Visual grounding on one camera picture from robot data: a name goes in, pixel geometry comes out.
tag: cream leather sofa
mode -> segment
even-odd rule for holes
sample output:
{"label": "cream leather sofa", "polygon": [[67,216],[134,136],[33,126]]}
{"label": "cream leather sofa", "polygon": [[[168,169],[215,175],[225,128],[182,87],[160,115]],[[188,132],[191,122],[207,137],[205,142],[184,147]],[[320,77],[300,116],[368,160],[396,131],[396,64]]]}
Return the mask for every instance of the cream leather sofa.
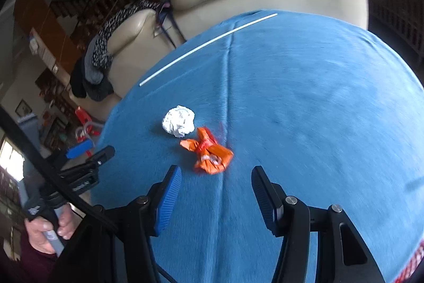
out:
{"label": "cream leather sofa", "polygon": [[[309,12],[364,29],[368,27],[368,0],[171,0],[171,4],[174,19],[187,40],[234,15],[259,9]],[[165,20],[164,28],[177,45],[182,43],[170,21]],[[117,97],[111,97],[107,107],[97,105],[102,109],[102,118],[111,103],[124,97],[137,80],[172,49],[166,36],[156,28],[154,11],[139,11],[122,23],[108,41],[108,51],[114,56],[109,79]],[[99,118],[96,105],[86,110]]]}
{"label": "cream leather sofa", "polygon": [[121,101],[121,98],[116,94],[111,94],[100,102],[93,101],[88,96],[86,96],[84,99],[81,99],[72,94],[71,90],[69,90],[69,98],[76,105],[84,108],[88,114],[102,122],[106,121],[112,108],[114,108],[114,106],[119,101]]}

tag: black cable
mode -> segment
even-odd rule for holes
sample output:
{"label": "black cable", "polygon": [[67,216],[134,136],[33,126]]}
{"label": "black cable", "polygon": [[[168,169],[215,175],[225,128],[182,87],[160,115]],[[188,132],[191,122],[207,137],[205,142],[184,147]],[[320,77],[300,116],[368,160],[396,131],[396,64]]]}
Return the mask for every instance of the black cable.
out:
{"label": "black cable", "polygon": [[97,219],[111,232],[118,232],[117,226],[110,219],[96,211],[72,191],[65,180],[56,173],[52,165],[42,158],[22,129],[14,122],[3,107],[0,107],[0,127],[4,130],[6,136],[21,150],[25,157],[31,161],[34,168],[39,171],[44,180],[52,185],[66,200],[74,204],[75,207],[86,215],[90,215]]}
{"label": "black cable", "polygon": [[162,267],[160,267],[158,264],[156,264],[157,268],[158,268],[158,272],[165,277],[167,280],[169,280],[171,283],[177,283],[177,281],[175,279],[172,278],[172,276],[167,273],[164,269],[162,269]]}

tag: finger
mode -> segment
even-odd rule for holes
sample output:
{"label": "finger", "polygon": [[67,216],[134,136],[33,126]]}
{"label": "finger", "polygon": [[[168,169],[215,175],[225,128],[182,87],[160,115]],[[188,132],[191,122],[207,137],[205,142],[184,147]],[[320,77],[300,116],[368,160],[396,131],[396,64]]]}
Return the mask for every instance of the finger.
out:
{"label": "finger", "polygon": [[25,219],[25,227],[26,227],[27,232],[28,232],[29,242],[33,243],[35,245],[43,245],[44,243],[47,242],[47,239],[45,238],[43,233],[40,230],[37,230],[36,229],[37,227],[35,225],[31,224],[31,223],[32,222]]}
{"label": "finger", "polygon": [[69,232],[69,233],[67,233],[67,234],[63,235],[62,237],[63,237],[65,240],[69,240],[69,239],[72,237],[72,235],[74,235],[74,232]]}
{"label": "finger", "polygon": [[66,226],[64,226],[64,227],[60,227],[58,230],[57,230],[57,233],[60,235],[60,236],[64,236],[65,234],[69,234],[69,233],[71,233],[71,235],[74,233],[74,231],[75,231],[75,226],[74,226],[74,224],[73,224],[73,222],[71,222],[71,223],[68,223]]}
{"label": "finger", "polygon": [[71,223],[73,217],[73,211],[69,204],[65,204],[62,208],[62,214],[59,216],[59,226],[64,227],[68,223]]}
{"label": "finger", "polygon": [[43,217],[37,217],[31,222],[26,220],[25,225],[28,232],[45,232],[47,230],[53,230],[53,225]]}

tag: table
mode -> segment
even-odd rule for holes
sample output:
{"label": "table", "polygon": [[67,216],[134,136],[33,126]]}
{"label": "table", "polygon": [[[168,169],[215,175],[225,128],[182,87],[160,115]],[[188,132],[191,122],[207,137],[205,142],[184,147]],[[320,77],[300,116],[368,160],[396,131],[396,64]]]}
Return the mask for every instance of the table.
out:
{"label": "table", "polygon": [[[262,165],[307,205],[342,205],[391,282],[423,234],[424,92],[379,38],[330,17],[250,12],[189,40],[140,81],[273,13],[132,88],[103,129],[98,147],[113,145],[116,155],[100,169],[92,202],[125,205],[178,164],[170,224],[152,239],[158,264],[178,282],[270,282],[281,238],[266,229],[251,187],[251,170]],[[233,150],[224,173],[194,173],[196,156],[161,128],[177,105]],[[310,248],[307,282],[314,233]]]}

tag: picture frame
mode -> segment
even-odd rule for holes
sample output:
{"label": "picture frame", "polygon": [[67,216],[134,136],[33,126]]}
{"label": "picture frame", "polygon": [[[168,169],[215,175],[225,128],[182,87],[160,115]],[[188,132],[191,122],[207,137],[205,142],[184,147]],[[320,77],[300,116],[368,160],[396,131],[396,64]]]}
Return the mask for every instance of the picture frame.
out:
{"label": "picture frame", "polygon": [[21,102],[19,102],[18,107],[16,107],[15,113],[20,117],[23,117],[32,113],[32,108],[24,101],[24,99],[22,99]]}

